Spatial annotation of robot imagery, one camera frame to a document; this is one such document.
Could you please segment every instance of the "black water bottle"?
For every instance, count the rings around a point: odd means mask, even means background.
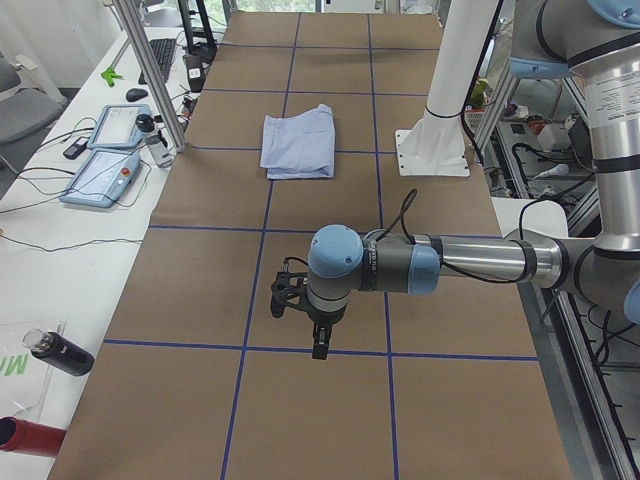
[[[93,355],[56,332],[31,330],[22,340],[25,347],[39,360],[76,377],[93,367]]]

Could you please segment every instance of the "cable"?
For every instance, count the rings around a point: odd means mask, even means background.
[[[553,292],[553,298],[551,299],[551,302],[549,302],[549,305],[547,305],[547,308],[545,308],[544,312],[542,312],[542,315],[540,315],[540,320],[539,320],[540,323],[542,323],[544,321],[544,319],[547,318],[547,315],[549,315],[549,313],[551,313],[551,309],[556,304],[556,302],[558,301],[559,297],[560,297],[560,290],[554,291]]]
[[[75,172],[72,172],[71,170],[63,170],[62,168],[54,168],[54,167],[29,167],[29,168],[25,168],[24,170],[22,170],[20,172],[20,174],[24,173],[24,172],[30,172],[31,170],[51,170],[54,172],[62,172],[62,173],[67,173],[69,175],[75,175]]]
[[[479,275],[476,275],[475,273],[471,273],[468,272],[466,270],[463,270],[459,267],[456,267],[455,265],[451,265],[448,262],[445,262],[444,260],[442,260],[442,265],[444,265],[445,267],[447,267],[450,270],[453,270],[454,272],[458,272],[460,275],[464,275],[465,277],[469,277],[469,278],[473,278],[474,280],[479,280],[481,282],[485,282],[485,283],[495,283],[498,285],[508,285],[511,283],[518,283],[520,280],[516,279],[516,280],[507,280],[507,279],[497,279],[497,280],[493,280],[491,278],[486,278],[486,277],[481,277]]]
[[[96,128],[96,126],[98,125],[98,121],[95,118],[93,118],[93,117],[82,117],[80,120],[78,120],[78,123],[76,123],[73,126],[73,129],[71,131],[75,132],[76,128],[78,128],[78,125],[80,125],[85,120],[91,120],[93,122],[93,128]]]
[[[418,190],[413,188],[407,194],[407,196],[404,197],[404,200],[402,201],[402,205],[400,207],[400,213],[393,220],[393,222],[391,222],[391,224],[380,234],[380,236],[378,236],[376,238],[376,242],[379,242],[384,237],[386,237],[391,232],[391,230],[393,230],[393,227],[395,227],[398,224],[398,222],[401,222],[402,223],[402,231],[404,232],[405,237],[407,237],[407,240],[409,240],[411,245],[415,245],[416,244],[415,237],[409,233],[409,231],[407,230],[407,227],[406,227],[406,225],[404,223],[404,214],[407,213],[407,210],[409,210],[409,208],[411,207],[411,204],[416,199],[416,195],[418,195]]]
[[[97,244],[102,244],[102,243],[137,243],[137,244],[141,244],[142,240],[129,240],[128,238],[113,238],[113,239],[109,239],[109,240],[90,240],[88,242],[84,242],[84,243],[77,243],[75,245],[69,245],[66,247],[57,247],[57,248],[45,248],[42,247],[40,245],[34,245],[32,243],[27,243],[27,242],[21,242],[20,240],[15,240],[13,238],[7,237],[4,234],[0,234],[0,238],[4,238],[5,240],[12,242],[12,243],[17,243],[18,245],[24,245],[25,247],[31,247],[31,248],[35,248],[36,250],[40,250],[42,252],[46,252],[46,253],[54,253],[54,252],[59,252],[62,250],[73,250],[75,248],[80,248],[80,247],[86,247],[87,245],[97,245]]]
[[[43,147],[46,147],[47,145],[49,145],[50,143],[55,142],[56,140],[61,139],[62,137],[67,137],[65,138],[62,142],[60,143],[64,143],[66,141],[68,141],[73,135],[75,135],[78,132],[88,132],[93,130],[95,127],[87,127],[87,128],[78,128],[78,129],[74,129],[71,130],[70,132],[67,133],[63,133],[62,135],[58,135],[57,137],[53,137],[49,140],[47,140],[46,142],[43,142],[40,144],[40,146],[38,147],[38,150],[36,150],[36,152],[40,151]]]
[[[576,188],[584,185],[585,183],[587,183],[589,180],[591,180],[591,178],[594,176],[595,174],[591,173],[589,174],[589,176],[583,178],[582,180],[580,180],[578,183],[570,186],[569,188],[562,190],[561,192],[556,193],[555,195],[550,195],[549,197],[540,197],[535,199],[532,202],[527,203],[524,207],[522,207],[522,210],[520,210],[520,216],[518,217],[518,233],[520,235],[520,240],[524,240],[524,229],[522,228],[522,221],[524,219],[524,212],[527,211],[527,208],[531,207],[532,205],[536,204],[536,203],[540,203],[540,202],[544,202],[545,200],[551,200],[551,201],[556,201],[556,200],[560,200],[562,199],[563,196],[565,196],[567,193],[574,191]]]
[[[295,261],[297,261],[297,262],[302,263],[303,265],[305,265],[305,266],[307,266],[307,267],[309,266],[309,264],[307,263],[307,261],[306,261],[306,260],[304,260],[304,259],[302,259],[302,258],[300,258],[300,257],[284,257],[284,261],[283,261],[283,262],[284,262],[284,264],[285,264],[287,267],[289,266],[289,260],[295,260]]]
[[[482,68],[482,62],[484,60],[484,57],[487,54],[487,50],[489,50],[489,45],[491,44],[491,39],[493,38],[494,26],[500,20],[500,11],[502,10],[503,3],[504,3],[504,0],[499,0],[498,4],[496,5],[496,10],[491,20],[491,27],[487,31],[487,36],[485,37],[484,44],[482,45],[480,58],[478,58],[478,63],[476,63],[476,69],[473,73],[473,77],[471,78],[471,82],[469,83],[469,88],[467,89],[467,95],[464,97],[464,103],[462,105],[462,108],[460,109],[460,123],[462,124],[462,130],[464,130],[464,133],[467,135],[467,137],[469,137],[469,140],[471,141],[473,150],[476,152],[476,156],[478,157],[478,161],[480,162],[480,165],[484,165],[484,155],[482,154],[482,151],[480,150],[480,147],[478,146],[478,143],[475,140],[475,136],[476,136],[475,133],[473,133],[473,131],[467,124],[467,120],[464,117],[464,112],[467,107],[467,100],[473,94],[473,89],[475,88],[475,85],[476,85],[476,79],[480,75],[480,68]]]
[[[595,308],[597,308],[597,307],[598,307],[598,305],[592,305],[592,306],[589,308],[589,310],[587,311],[587,315],[586,315],[586,317],[587,317],[587,320],[589,321],[589,323],[590,323],[591,325],[593,325],[594,327],[596,327],[596,328],[598,328],[598,329],[602,330],[602,328],[603,328],[603,327],[602,327],[602,325],[598,325],[598,324],[597,324],[596,322],[594,322],[594,321],[593,321],[593,319],[591,318],[591,312],[592,312]],[[620,341],[622,341],[622,342],[628,343],[629,345],[633,345],[633,346],[634,346],[634,347],[636,347],[636,348],[640,348],[640,343],[636,343],[636,342],[634,342],[633,340],[629,340],[628,338],[626,338],[626,337],[623,337],[623,336],[622,336],[622,334],[624,334],[624,333],[628,332],[629,330],[631,330],[631,329],[633,329],[633,328],[635,328],[635,327],[637,327],[637,326],[638,326],[637,324],[632,323],[632,324],[627,325],[627,326],[626,326],[626,327],[624,327],[623,329],[618,330],[618,331],[616,331],[616,332],[612,332],[611,330],[609,330],[609,331],[608,331],[609,340],[611,340],[611,339],[613,339],[613,338],[617,338],[617,339],[619,339],[619,340],[620,340]]]
[[[138,145],[138,146],[137,146],[133,151],[128,152],[128,153],[129,153],[129,156],[130,156],[130,155],[132,155],[133,153],[137,152],[138,150],[140,150],[140,149],[144,148],[144,147],[145,147],[145,144],[144,144],[144,143],[141,143],[141,144],[140,144],[140,145]],[[42,191],[42,190],[40,190],[40,189],[39,189],[39,188],[38,188],[38,187],[37,187],[33,182],[31,182],[29,179],[24,178],[24,177],[21,177],[21,176],[18,176],[17,178],[21,178],[21,179],[23,179],[23,180],[26,180],[26,181],[27,181],[27,182],[29,182],[29,183],[30,183],[30,184],[31,184],[31,185],[32,185],[36,190],[38,190],[38,192],[40,192],[41,194],[43,194],[43,195],[55,195],[55,196],[54,196],[54,197],[52,197],[52,198],[48,198],[47,200],[40,201],[40,202],[31,203],[31,204],[23,205],[23,206],[20,206],[20,207],[9,208],[9,209],[6,209],[6,210],[0,210],[0,214],[3,214],[3,213],[11,213],[11,212],[15,212],[15,211],[18,211],[18,210],[24,210],[24,209],[27,209],[27,208],[31,208],[31,207],[37,207],[37,206],[39,206],[39,205],[42,205],[42,204],[49,203],[49,202],[52,202],[52,201],[54,201],[54,200],[57,200],[57,199],[59,199],[60,197],[63,197],[64,195],[67,195],[68,193],[74,193],[74,192],[78,192],[78,193],[81,193],[81,194],[86,195],[86,196],[89,196],[89,195],[101,195],[101,196],[103,196],[103,197],[107,198],[108,200],[112,201],[114,204],[116,204],[116,205],[118,205],[118,206],[120,206],[120,207],[123,207],[123,208],[130,208],[130,207],[132,207],[132,206],[133,206],[133,205],[138,201],[138,199],[140,198],[140,195],[142,194],[142,192],[144,191],[144,189],[145,189],[145,187],[146,187],[146,185],[147,185],[147,179],[149,178],[149,175],[151,174],[151,170],[152,170],[151,165],[149,165],[147,162],[145,162],[145,161],[144,161],[144,160],[142,160],[142,159],[140,159],[140,162],[141,162],[141,163],[143,163],[143,164],[145,164],[147,167],[149,167],[149,170],[147,171],[147,174],[146,174],[146,176],[145,176],[145,178],[144,178],[144,181],[143,181],[142,187],[140,188],[140,190],[138,191],[138,194],[136,195],[136,197],[134,198],[134,200],[133,200],[130,204],[123,204],[123,203],[117,202],[115,199],[113,199],[113,198],[111,198],[111,197],[109,197],[109,196],[107,196],[107,195],[104,195],[104,194],[102,194],[102,193],[98,193],[98,192],[83,192],[83,191],[82,191],[82,188],[86,187],[86,186],[87,186],[87,185],[89,185],[91,182],[93,182],[96,178],[98,178],[100,175],[102,175],[102,174],[104,174],[104,173],[108,172],[109,170],[111,170],[112,168],[116,167],[118,164],[122,163],[122,162],[123,162],[123,161],[125,161],[127,158],[128,158],[128,157],[125,157],[123,160],[118,160],[118,161],[117,161],[116,163],[114,163],[113,165],[109,165],[109,166],[108,166],[107,168],[105,168],[104,170],[102,170],[102,171],[100,171],[100,172],[96,173],[92,178],[90,178],[89,180],[87,180],[87,182],[86,182],[86,183],[84,183],[83,185],[81,185],[80,187],[77,187],[77,188],[65,188],[64,190],[60,190],[60,191],[58,191],[58,192],[43,192],[43,191]]]
[[[462,130],[464,130],[464,133],[467,135],[467,137],[469,137],[469,140],[471,141],[471,145],[473,146],[473,150],[476,152],[476,155],[478,156],[478,161],[480,162],[480,165],[484,165],[484,155],[482,154],[482,151],[480,150],[480,147],[476,142],[475,133],[471,131],[471,127],[469,127],[469,125],[467,124],[467,119],[464,117],[464,110],[460,114],[460,123],[462,124]]]
[[[607,313],[605,313],[604,320],[602,322],[602,344],[594,354],[598,367],[602,367],[605,363],[607,363],[607,360],[609,360],[609,338],[607,337],[609,329],[607,327],[609,326],[610,319],[611,310],[607,310]],[[602,352],[604,352],[604,356],[602,357],[602,360],[598,360],[600,358],[600,353]]]
[[[226,23],[222,23],[219,20],[216,20],[215,18],[213,18],[211,15],[207,15],[207,17],[209,17],[209,20],[213,20],[215,23],[217,23],[218,25],[220,25],[221,27],[226,27],[227,24]]]

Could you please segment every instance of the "computer mouse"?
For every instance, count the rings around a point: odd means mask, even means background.
[[[149,95],[149,92],[147,92],[144,88],[131,88],[127,91],[125,98],[127,99],[127,102],[137,102],[147,95]]]

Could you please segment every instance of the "robotic arm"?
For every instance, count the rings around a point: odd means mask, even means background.
[[[529,231],[506,239],[414,236],[403,222],[404,235],[389,228],[360,237],[342,225],[324,227],[313,237],[308,272],[290,273],[285,260],[272,284],[275,317],[290,307],[313,321],[313,358],[326,359],[352,290],[425,294],[440,275],[536,282],[640,323],[640,2],[618,11],[620,3],[520,0],[512,52],[516,75],[549,78],[570,69],[585,81],[602,233],[563,240]],[[405,200],[401,216],[407,208]]]

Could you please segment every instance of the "red bottle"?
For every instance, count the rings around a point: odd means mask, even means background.
[[[0,419],[0,450],[55,457],[66,434],[59,428],[5,417]]]

